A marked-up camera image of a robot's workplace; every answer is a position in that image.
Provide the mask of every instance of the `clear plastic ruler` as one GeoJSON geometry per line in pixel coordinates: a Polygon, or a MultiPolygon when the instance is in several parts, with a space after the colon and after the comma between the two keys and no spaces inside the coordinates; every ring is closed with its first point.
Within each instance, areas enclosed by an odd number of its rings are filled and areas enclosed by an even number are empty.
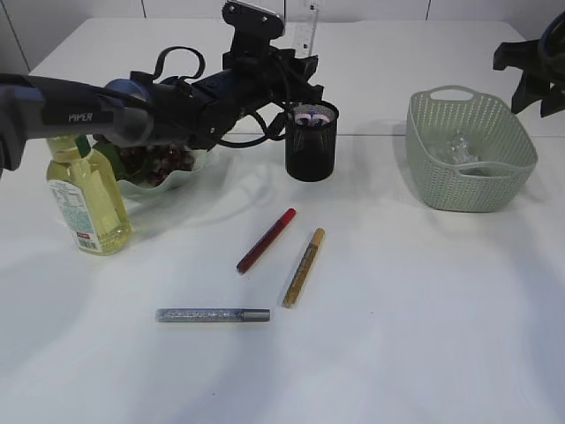
{"type": "Polygon", "coordinates": [[[297,51],[298,58],[312,55],[322,2],[322,0],[303,1],[303,7],[298,14],[299,22],[294,30],[293,48],[297,51]]]}

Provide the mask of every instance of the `glitter pen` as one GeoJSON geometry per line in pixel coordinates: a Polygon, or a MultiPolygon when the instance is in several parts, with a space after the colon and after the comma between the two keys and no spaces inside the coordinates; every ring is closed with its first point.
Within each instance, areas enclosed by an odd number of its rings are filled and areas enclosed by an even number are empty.
{"type": "Polygon", "coordinates": [[[236,266],[239,274],[244,274],[249,268],[265,253],[267,248],[273,244],[275,239],[283,232],[286,226],[292,221],[292,218],[297,214],[293,208],[287,210],[276,223],[265,233],[263,237],[252,247],[252,249],[245,255],[239,264],[236,266]]]}
{"type": "Polygon", "coordinates": [[[304,256],[302,256],[302,261],[300,261],[297,272],[292,278],[290,287],[286,292],[286,296],[284,296],[284,300],[282,301],[282,305],[284,307],[293,307],[297,302],[298,295],[300,294],[302,286],[306,281],[308,271],[310,271],[310,268],[312,267],[314,258],[316,257],[316,254],[320,249],[320,245],[322,240],[324,239],[325,234],[326,232],[322,228],[319,228],[314,233],[312,240],[310,240],[310,244],[306,248],[304,256]]]}
{"type": "Polygon", "coordinates": [[[268,322],[271,319],[271,311],[228,308],[157,309],[155,319],[158,322],[268,322]]]}

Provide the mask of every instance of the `cooking oil bottle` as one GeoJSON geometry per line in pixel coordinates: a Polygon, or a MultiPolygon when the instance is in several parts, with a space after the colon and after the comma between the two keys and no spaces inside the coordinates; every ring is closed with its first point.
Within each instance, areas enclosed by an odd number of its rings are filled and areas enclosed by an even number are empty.
{"type": "Polygon", "coordinates": [[[47,180],[79,249],[113,254],[132,235],[124,201],[106,157],[84,135],[47,139],[47,180]]]}

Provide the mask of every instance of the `green bottle cap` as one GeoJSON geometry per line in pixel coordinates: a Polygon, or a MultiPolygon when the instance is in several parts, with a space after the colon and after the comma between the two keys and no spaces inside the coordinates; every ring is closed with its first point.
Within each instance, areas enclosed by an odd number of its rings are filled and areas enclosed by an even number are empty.
{"type": "Polygon", "coordinates": [[[77,148],[79,149],[80,157],[86,157],[90,153],[90,143],[86,135],[79,135],[75,139],[77,148]]]}

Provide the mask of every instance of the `black pen holder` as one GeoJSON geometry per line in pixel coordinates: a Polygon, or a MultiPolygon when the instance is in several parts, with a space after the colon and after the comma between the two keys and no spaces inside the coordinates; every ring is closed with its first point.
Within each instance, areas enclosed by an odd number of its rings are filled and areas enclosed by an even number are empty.
{"type": "Polygon", "coordinates": [[[321,181],[334,171],[339,110],[323,101],[292,109],[286,125],[286,171],[300,181],[321,181]]]}

